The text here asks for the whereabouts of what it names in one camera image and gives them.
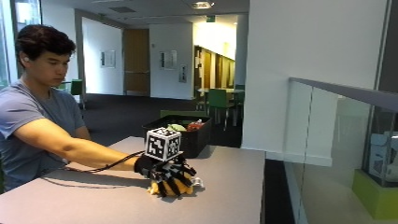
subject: metal handrail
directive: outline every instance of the metal handrail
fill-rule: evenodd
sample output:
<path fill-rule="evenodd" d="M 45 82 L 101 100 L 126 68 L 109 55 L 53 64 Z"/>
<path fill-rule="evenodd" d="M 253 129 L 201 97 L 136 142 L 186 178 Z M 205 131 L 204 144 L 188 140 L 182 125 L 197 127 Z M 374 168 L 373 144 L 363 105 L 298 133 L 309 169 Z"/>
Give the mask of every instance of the metal handrail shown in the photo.
<path fill-rule="evenodd" d="M 323 91 L 329 91 L 338 95 L 346 96 L 366 104 L 375 105 L 394 112 L 398 112 L 398 94 L 394 92 L 345 86 L 334 83 L 307 80 L 299 77 L 290 77 L 289 80 L 313 86 Z"/>

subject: ceiling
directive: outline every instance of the ceiling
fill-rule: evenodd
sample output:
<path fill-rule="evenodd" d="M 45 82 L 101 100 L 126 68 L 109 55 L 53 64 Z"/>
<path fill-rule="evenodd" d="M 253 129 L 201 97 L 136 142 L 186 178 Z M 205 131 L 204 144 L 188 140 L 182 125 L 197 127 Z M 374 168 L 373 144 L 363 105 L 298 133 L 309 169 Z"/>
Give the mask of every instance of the ceiling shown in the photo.
<path fill-rule="evenodd" d="M 214 0 L 210 9 L 192 9 L 196 0 L 41 0 L 42 5 L 77 8 L 125 25 L 126 28 L 148 24 L 206 22 L 233 25 L 238 14 L 249 13 L 250 0 Z"/>

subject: window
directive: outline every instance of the window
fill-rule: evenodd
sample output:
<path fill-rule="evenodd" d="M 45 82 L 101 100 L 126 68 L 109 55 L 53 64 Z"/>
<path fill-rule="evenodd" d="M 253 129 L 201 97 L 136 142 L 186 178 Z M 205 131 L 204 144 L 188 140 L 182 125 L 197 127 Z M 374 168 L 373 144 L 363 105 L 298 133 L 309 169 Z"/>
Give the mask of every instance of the window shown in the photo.
<path fill-rule="evenodd" d="M 0 1 L 0 90 L 21 74 L 14 57 L 13 31 L 20 31 L 26 25 L 37 23 L 41 23 L 40 0 Z"/>

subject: black glove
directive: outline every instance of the black glove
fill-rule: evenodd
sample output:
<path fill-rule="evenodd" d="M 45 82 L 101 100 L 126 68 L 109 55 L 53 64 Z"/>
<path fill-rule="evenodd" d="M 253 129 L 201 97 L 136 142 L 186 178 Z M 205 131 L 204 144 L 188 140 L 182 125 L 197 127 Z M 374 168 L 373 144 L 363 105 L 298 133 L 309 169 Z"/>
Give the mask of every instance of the black glove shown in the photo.
<path fill-rule="evenodd" d="M 140 173 L 149 179 L 154 179 L 153 172 L 156 170 L 154 164 L 157 161 L 144 154 L 137 158 L 134 163 L 134 172 Z"/>
<path fill-rule="evenodd" d="M 166 190 L 162 181 L 166 182 L 174 194 L 180 196 L 180 189 L 176 179 L 186 186 L 192 186 L 190 179 L 184 176 L 184 172 L 194 176 L 197 171 L 189 167 L 185 158 L 178 155 L 170 161 L 157 161 L 150 157 L 141 155 L 134 164 L 134 172 L 158 183 L 161 196 L 166 196 Z"/>

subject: ceiling light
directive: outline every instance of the ceiling light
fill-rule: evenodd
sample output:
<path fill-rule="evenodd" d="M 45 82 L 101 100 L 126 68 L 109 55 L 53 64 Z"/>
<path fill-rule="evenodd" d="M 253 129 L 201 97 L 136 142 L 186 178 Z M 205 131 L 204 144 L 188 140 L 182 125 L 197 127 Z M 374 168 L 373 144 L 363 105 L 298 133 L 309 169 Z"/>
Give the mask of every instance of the ceiling light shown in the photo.
<path fill-rule="evenodd" d="M 206 9 L 206 8 L 211 8 L 213 5 L 214 5 L 214 2 L 210 2 L 210 1 L 196 2 L 192 4 L 192 8 L 193 9 Z"/>

